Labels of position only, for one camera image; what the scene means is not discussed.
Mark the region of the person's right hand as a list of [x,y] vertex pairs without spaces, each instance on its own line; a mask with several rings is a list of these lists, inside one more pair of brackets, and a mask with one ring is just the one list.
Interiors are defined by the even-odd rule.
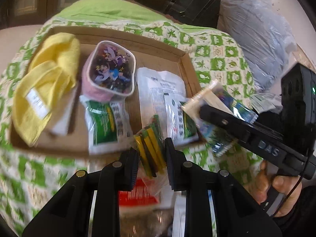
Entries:
[[[273,178],[273,181],[271,181],[267,175],[266,167],[267,162],[262,161],[260,164],[260,171],[255,179],[251,183],[244,185],[244,188],[251,194],[258,204],[265,202],[267,199],[267,192],[271,186],[279,193],[287,196],[299,181],[299,177],[288,176],[276,176]],[[301,190],[302,183],[300,182],[280,207],[280,210],[276,213],[275,217],[286,216],[292,210],[299,198]]]

